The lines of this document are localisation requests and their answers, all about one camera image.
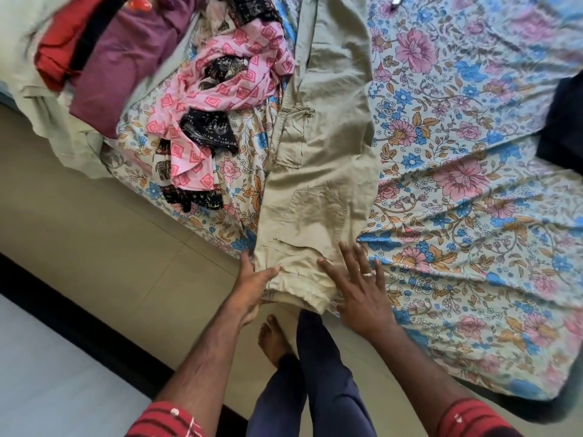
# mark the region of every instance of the cargo pocket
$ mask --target cargo pocket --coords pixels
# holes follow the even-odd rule
[[[344,204],[327,187],[298,189],[291,199],[275,239],[335,261],[346,219]]]
[[[314,109],[304,106],[283,111],[281,137],[278,153],[275,156],[276,164],[290,168],[302,166],[304,145],[310,137],[313,114]]]

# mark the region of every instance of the white floor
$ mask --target white floor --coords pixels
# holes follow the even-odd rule
[[[0,296],[0,435],[122,436],[149,399]]]
[[[167,365],[178,366],[228,294],[237,261],[116,180],[91,180],[62,167],[26,119],[2,106],[0,129],[0,252]],[[244,417],[273,372],[256,344],[269,312],[277,313],[290,337],[295,330],[297,311],[272,304],[243,331],[225,403]],[[325,323],[378,435],[424,435],[372,348],[333,316],[325,316]],[[583,401],[568,419],[549,426],[501,413],[525,436],[574,437],[583,428]],[[304,411],[302,436],[309,435]]]

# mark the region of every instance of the red striped sleeve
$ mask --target red striped sleeve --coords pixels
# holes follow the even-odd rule
[[[436,436],[482,437],[497,429],[515,431],[484,402],[476,398],[464,398],[452,404],[445,412],[437,426]]]
[[[169,402],[152,403],[129,428],[126,437],[204,437],[200,426],[184,410]]]

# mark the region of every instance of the bare foot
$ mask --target bare foot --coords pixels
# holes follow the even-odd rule
[[[292,346],[273,315],[267,316],[267,322],[261,326],[258,343],[274,367],[278,366],[282,355],[293,354]]]

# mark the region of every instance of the floral bedsheet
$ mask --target floral bedsheet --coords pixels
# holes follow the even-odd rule
[[[300,0],[275,2],[293,44]],[[385,264],[397,320],[459,378],[556,397],[583,341],[583,187],[579,175],[534,157],[534,133],[558,80],[583,69],[583,3],[369,7],[383,170],[360,240]],[[157,141],[144,127],[162,88],[131,109],[104,161],[236,256],[255,241],[279,97],[230,115],[241,153],[216,158],[223,210],[184,214],[150,180]]]

